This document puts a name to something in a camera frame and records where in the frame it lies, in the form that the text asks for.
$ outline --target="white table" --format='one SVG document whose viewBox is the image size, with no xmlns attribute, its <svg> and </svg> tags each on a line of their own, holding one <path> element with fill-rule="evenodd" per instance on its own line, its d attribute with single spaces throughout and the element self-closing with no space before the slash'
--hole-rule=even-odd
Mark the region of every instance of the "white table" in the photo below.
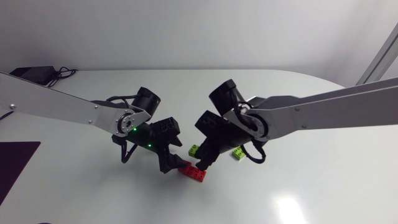
<svg viewBox="0 0 398 224">
<path fill-rule="evenodd" d="M 245 98 L 341 88 L 275 70 L 136 70 L 78 72 L 55 89 L 105 100 L 149 88 L 162 99 L 151 121 L 173 116 L 183 146 L 171 150 L 195 162 L 188 149 L 205 137 L 194 124 L 216 112 L 208 95 L 230 78 Z M 0 223 L 398 223 L 397 133 L 297 131 L 268 142 L 261 165 L 220 155 L 199 183 L 161 173 L 142 148 L 122 164 L 119 146 L 96 127 L 13 114 L 0 122 L 0 141 L 42 143 L 0 206 Z"/>
</svg>

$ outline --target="metal frame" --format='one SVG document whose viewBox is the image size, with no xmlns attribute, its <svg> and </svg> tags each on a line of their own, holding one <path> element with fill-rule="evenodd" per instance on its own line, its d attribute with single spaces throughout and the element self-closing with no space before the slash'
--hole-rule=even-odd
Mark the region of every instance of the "metal frame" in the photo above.
<svg viewBox="0 0 398 224">
<path fill-rule="evenodd" d="M 398 24 L 383 44 L 369 67 L 366 69 L 357 85 L 375 82 L 381 79 L 387 69 L 398 56 Z"/>
<path fill-rule="evenodd" d="M 0 72 L 0 108 L 45 118 L 90 124 L 119 137 L 127 136 L 127 132 L 120 131 L 122 124 L 127 121 L 126 114 L 131 122 L 129 126 L 131 128 L 150 118 L 150 114 L 134 106 L 114 108 L 97 105 L 3 72 Z"/>
</svg>

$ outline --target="silver arm link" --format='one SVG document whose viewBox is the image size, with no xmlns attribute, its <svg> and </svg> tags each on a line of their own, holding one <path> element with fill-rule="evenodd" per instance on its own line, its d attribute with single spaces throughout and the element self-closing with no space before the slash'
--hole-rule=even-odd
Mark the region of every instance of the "silver arm link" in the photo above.
<svg viewBox="0 0 398 224">
<path fill-rule="evenodd" d="M 268 141 L 297 130 L 352 128 L 398 124 L 398 78 L 354 86 L 305 98 L 254 97 L 250 117 L 257 130 L 248 129 L 231 110 L 224 117 L 258 141 Z M 267 134 L 260 119 L 267 125 Z"/>
<path fill-rule="evenodd" d="M 128 128 L 150 118 L 136 108 L 113 108 L 52 90 L 44 86 L 0 72 L 0 108 L 15 112 L 97 126 L 111 134 L 124 137 Z M 123 126 L 123 121 L 131 122 Z"/>
</svg>

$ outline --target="lego brick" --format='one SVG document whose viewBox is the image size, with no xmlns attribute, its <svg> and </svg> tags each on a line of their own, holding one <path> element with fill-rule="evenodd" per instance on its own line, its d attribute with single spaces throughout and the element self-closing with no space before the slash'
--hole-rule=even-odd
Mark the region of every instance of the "lego brick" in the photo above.
<svg viewBox="0 0 398 224">
<path fill-rule="evenodd" d="M 237 160 L 241 160 L 243 159 L 246 155 L 243 153 L 241 147 L 237 147 L 236 149 L 234 149 L 234 151 L 232 152 L 232 155 L 237 159 Z"/>
<path fill-rule="evenodd" d="M 191 147 L 191 149 L 188 151 L 189 156 L 196 158 L 196 157 L 195 157 L 195 153 L 197 152 L 198 149 L 199 149 L 199 146 L 193 145 L 193 146 Z"/>
<path fill-rule="evenodd" d="M 188 162 L 188 161 L 185 161 L 185 162 L 188 164 L 186 167 L 178 168 L 178 171 L 180 171 L 183 174 L 188 171 L 189 167 L 191 167 L 191 163 L 190 162 Z"/>
<path fill-rule="evenodd" d="M 187 166 L 184 168 L 178 168 L 182 174 L 187 175 L 195 180 L 203 182 L 206 176 L 206 171 L 202 171 L 196 167 L 193 167 L 190 162 L 187 162 Z"/>
</svg>

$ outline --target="black cable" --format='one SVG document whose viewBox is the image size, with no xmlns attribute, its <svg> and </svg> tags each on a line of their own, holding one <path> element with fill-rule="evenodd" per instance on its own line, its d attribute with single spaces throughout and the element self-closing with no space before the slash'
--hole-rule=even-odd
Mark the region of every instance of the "black cable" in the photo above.
<svg viewBox="0 0 398 224">
<path fill-rule="evenodd" d="M 244 104 L 244 105 L 248 105 L 250 109 L 253 108 L 253 106 L 250 103 L 246 102 L 246 101 L 238 101 L 238 103 Z"/>
<path fill-rule="evenodd" d="M 252 142 L 253 142 L 253 146 L 257 149 L 258 152 L 260 152 L 260 154 L 261 154 L 261 159 L 257 159 L 257 158 L 252 157 L 252 156 L 247 152 L 246 148 L 245 148 L 243 145 L 241 145 L 241 149 L 242 149 L 243 153 L 244 153 L 251 161 L 255 162 L 256 164 L 262 164 L 262 163 L 266 160 L 266 157 L 267 157 L 266 152 L 264 152 L 264 150 L 263 150 L 263 148 L 262 148 L 262 142 L 259 142 L 259 141 L 256 141 L 256 140 L 253 140 Z"/>
<path fill-rule="evenodd" d="M 61 67 L 60 70 L 55 75 L 55 77 L 53 77 L 53 79 L 47 85 L 47 87 L 49 87 L 49 88 L 53 87 L 58 82 L 58 80 L 69 78 L 72 75 L 76 74 L 77 71 L 78 71 L 77 69 L 69 69 L 67 67 Z M 65 72 L 70 72 L 70 73 L 69 73 L 69 75 L 62 76 L 63 73 L 65 73 Z"/>
<path fill-rule="evenodd" d="M 126 104 L 126 108 L 129 108 L 129 103 L 127 102 L 127 100 L 137 98 L 138 96 L 140 96 L 140 95 L 137 94 L 137 95 L 132 95 L 132 96 L 112 96 L 112 97 L 109 97 L 108 99 L 106 99 L 106 101 L 112 102 L 114 100 L 123 100 L 123 102 Z"/>
<path fill-rule="evenodd" d="M 231 98 L 232 98 L 232 102 L 233 102 L 233 106 L 234 106 L 234 112 L 236 117 L 238 118 L 239 122 L 241 122 L 243 125 L 245 125 L 246 127 L 250 128 L 251 130 L 256 129 L 256 125 L 255 124 L 250 124 L 249 122 L 247 122 L 241 114 L 241 110 L 239 109 L 239 104 L 245 104 L 248 105 L 250 108 L 252 108 L 252 105 L 250 105 L 248 102 L 246 101 L 239 101 L 236 99 L 236 95 L 233 93 L 233 91 L 231 90 Z M 261 154 L 261 159 L 257 159 L 252 157 L 246 150 L 246 148 L 244 147 L 244 145 L 241 145 L 241 149 L 243 151 L 243 153 L 253 162 L 257 163 L 257 164 L 262 164 L 265 160 L 266 160 L 266 153 L 264 152 L 263 148 L 262 148 L 262 142 L 259 142 L 257 140 L 252 139 L 253 142 L 253 146 L 257 149 L 258 152 L 260 152 Z"/>
<path fill-rule="evenodd" d="M 131 154 L 134 152 L 134 150 L 136 150 L 137 146 L 137 144 L 134 144 L 130 151 L 126 153 L 127 142 L 122 145 L 122 163 L 126 163 L 130 159 Z"/>
<path fill-rule="evenodd" d="M 7 118 L 7 117 L 8 117 L 10 114 L 12 114 L 12 113 L 13 113 L 13 111 L 10 111 L 10 112 L 8 112 L 8 113 L 2 115 L 2 116 L 0 117 L 0 120 L 2 120 L 2 119 L 4 119 L 4 118 Z"/>
</svg>

